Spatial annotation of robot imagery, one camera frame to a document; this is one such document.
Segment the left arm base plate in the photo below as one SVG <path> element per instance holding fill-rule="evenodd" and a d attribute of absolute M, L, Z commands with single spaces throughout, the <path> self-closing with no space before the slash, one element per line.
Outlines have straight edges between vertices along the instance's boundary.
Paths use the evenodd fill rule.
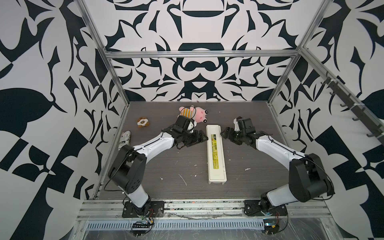
<path fill-rule="evenodd" d="M 131 201 L 124 203 L 123 218 L 136 218 L 139 216 L 156 218 L 164 214 L 164 201 L 151 201 L 145 203 L 141 208 L 134 205 Z"/>

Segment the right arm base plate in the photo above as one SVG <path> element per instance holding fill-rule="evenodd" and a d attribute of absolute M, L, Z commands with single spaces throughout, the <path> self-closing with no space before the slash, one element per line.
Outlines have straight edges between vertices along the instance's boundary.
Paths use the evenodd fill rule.
<path fill-rule="evenodd" d="M 287 216 L 288 211 L 285 205 L 273 206 L 267 199 L 245 200 L 244 214 L 248 217 L 273 217 Z"/>

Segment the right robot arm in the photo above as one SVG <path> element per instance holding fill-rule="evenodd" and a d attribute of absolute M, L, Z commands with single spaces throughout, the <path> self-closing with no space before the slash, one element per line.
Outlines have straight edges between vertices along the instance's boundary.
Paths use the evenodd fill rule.
<path fill-rule="evenodd" d="M 316 154 L 305 154 L 283 145 L 264 131 L 256 131 L 252 120 L 238 117 L 234 127 L 221 132 L 224 139 L 236 145 L 246 144 L 265 153 L 289 171 L 287 185 L 266 192 L 261 196 L 259 206 L 267 211 L 289 203 L 305 203 L 318 200 L 323 194 L 334 194 L 334 184 L 326 173 L 322 160 Z"/>

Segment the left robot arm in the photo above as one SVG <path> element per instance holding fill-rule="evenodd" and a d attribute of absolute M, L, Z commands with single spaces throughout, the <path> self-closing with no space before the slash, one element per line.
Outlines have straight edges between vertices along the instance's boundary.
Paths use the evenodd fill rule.
<path fill-rule="evenodd" d="M 162 129 L 153 139 L 134 147 L 124 145 L 120 148 L 108 172 L 108 178 L 120 189 L 132 204 L 139 209 L 150 203 L 142 182 L 147 163 L 162 152 L 173 147 L 181 149 L 208 141 L 202 130 L 195 130 L 195 122 L 178 116 L 176 122 Z"/>

